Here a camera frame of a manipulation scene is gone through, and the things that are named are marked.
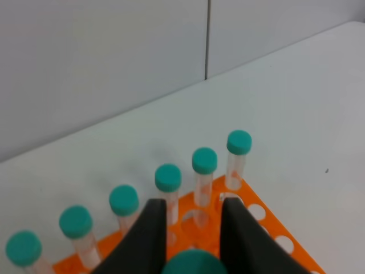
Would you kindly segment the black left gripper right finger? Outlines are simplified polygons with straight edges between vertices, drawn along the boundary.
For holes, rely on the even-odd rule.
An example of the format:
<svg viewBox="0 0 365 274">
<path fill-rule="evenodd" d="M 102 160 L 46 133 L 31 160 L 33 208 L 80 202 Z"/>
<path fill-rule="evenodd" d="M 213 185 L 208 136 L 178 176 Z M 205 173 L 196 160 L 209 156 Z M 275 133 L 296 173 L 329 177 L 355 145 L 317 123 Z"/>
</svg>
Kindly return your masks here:
<svg viewBox="0 0 365 274">
<path fill-rule="evenodd" d="M 309 273 L 261 227 L 239 198 L 222 205 L 220 260 L 228 273 Z"/>
</svg>

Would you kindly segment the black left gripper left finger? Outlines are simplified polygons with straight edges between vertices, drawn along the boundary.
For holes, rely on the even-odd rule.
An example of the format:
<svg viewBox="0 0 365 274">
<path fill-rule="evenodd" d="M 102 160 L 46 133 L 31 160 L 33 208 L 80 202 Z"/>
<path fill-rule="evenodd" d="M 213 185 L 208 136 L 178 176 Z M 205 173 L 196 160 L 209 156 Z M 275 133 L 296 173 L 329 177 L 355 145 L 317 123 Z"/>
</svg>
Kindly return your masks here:
<svg viewBox="0 0 365 274">
<path fill-rule="evenodd" d="M 121 242 L 93 273 L 161 273 L 167 260 L 167 204 L 149 199 Z"/>
</svg>

